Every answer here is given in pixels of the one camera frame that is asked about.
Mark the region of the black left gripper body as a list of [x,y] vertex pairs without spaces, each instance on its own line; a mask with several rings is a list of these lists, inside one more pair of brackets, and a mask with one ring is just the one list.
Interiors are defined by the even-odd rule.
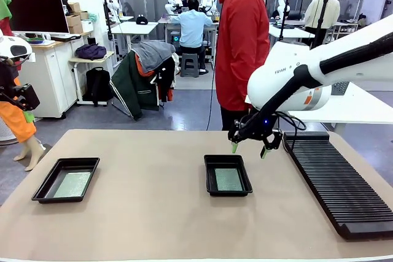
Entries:
[[15,61],[1,57],[1,91],[5,94],[16,94],[17,84],[15,79],[17,78],[18,71]]

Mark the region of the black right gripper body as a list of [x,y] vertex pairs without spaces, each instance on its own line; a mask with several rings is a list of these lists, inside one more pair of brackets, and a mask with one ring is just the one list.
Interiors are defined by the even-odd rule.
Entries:
[[277,120],[277,116],[269,116],[258,121],[253,121],[252,116],[243,116],[232,124],[232,140],[262,141],[263,138],[266,139],[273,134],[273,130],[277,128]]

